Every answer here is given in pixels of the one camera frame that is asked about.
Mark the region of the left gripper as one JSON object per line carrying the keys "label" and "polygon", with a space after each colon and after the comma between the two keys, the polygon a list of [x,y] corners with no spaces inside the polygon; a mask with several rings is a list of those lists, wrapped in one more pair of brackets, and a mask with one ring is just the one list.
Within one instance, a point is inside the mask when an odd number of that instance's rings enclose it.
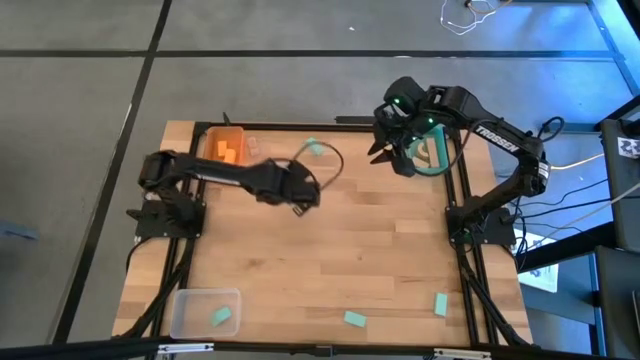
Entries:
{"label": "left gripper", "polygon": [[307,167],[297,160],[286,164],[272,161],[272,164],[274,178],[271,187],[263,191],[264,202],[295,205],[293,212],[297,216],[301,216],[309,206],[320,204],[320,184]]}

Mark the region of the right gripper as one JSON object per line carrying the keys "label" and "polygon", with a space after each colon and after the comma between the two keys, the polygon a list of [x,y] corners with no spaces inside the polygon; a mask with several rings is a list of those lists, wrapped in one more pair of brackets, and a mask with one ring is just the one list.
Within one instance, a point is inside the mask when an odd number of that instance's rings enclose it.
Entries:
{"label": "right gripper", "polygon": [[390,163],[393,171],[400,176],[413,177],[417,171],[413,160],[406,154],[409,146],[422,138],[415,129],[414,121],[401,116],[393,107],[377,107],[374,110],[374,142],[369,154],[378,154],[372,165]]}

